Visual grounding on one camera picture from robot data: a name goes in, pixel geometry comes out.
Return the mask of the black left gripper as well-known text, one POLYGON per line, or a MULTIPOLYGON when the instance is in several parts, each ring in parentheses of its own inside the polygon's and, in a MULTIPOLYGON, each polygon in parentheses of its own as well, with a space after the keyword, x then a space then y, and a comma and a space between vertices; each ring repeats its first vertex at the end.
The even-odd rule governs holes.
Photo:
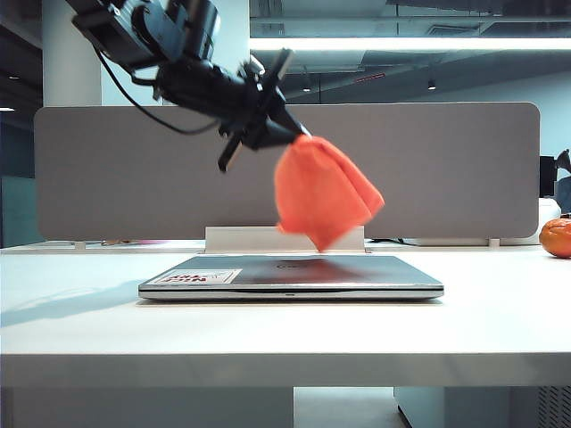
POLYGON ((232 75, 207 61, 185 59, 160 67, 156 88, 166 100, 219 121, 219 133, 228 137, 219 156, 219 170, 228 170, 238 150, 290 144, 310 131, 286 108, 279 88, 294 53, 278 52, 270 70, 246 63, 243 74, 232 75))

